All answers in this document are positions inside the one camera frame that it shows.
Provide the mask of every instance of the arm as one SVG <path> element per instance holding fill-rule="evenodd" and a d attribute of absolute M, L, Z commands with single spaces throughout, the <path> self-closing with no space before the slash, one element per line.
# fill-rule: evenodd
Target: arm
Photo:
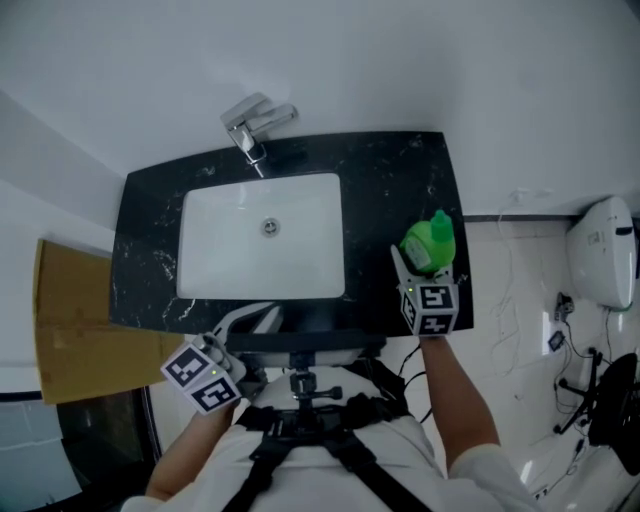
<path fill-rule="evenodd" d="M 453 354 L 446 338 L 420 340 L 433 418 L 447 456 L 447 469 L 469 448 L 500 444 L 487 404 Z"/>
<path fill-rule="evenodd" d="M 151 474 L 146 496 L 166 501 L 193 482 L 231 425 L 233 410 L 230 406 L 208 416 L 196 413 L 160 458 Z"/>

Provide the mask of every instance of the white sink basin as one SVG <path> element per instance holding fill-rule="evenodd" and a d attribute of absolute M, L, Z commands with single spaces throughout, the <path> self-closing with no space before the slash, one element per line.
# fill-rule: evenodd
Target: white sink basin
<path fill-rule="evenodd" d="M 189 192 L 177 291 L 187 299 L 341 296 L 340 178 L 310 174 Z"/>

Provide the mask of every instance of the drain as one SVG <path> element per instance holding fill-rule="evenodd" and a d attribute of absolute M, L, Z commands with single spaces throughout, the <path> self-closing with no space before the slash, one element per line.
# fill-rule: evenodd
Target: drain
<path fill-rule="evenodd" d="M 260 225 L 260 231 L 267 238 L 273 238 L 280 232 L 280 223 L 277 219 L 269 217 L 268 219 L 262 221 L 262 224 Z"/>

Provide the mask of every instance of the green cap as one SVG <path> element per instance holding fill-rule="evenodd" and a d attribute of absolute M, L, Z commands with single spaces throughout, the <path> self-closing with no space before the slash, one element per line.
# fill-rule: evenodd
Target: green cap
<path fill-rule="evenodd" d="M 443 210 L 437 210 L 431 219 L 431 238 L 434 242 L 449 242 L 453 239 L 453 223 Z"/>

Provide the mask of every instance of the sleeve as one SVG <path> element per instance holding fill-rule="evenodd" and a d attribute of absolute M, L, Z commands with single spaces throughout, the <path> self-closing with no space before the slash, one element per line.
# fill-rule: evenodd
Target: sleeve
<path fill-rule="evenodd" d="M 161 505 L 164 505 L 164 502 L 156 498 L 135 496 L 124 502 L 120 512 L 153 512 Z"/>
<path fill-rule="evenodd" d="M 472 480 L 491 494 L 504 510 L 542 512 L 498 445 L 485 444 L 464 452 L 451 466 L 449 478 Z"/>

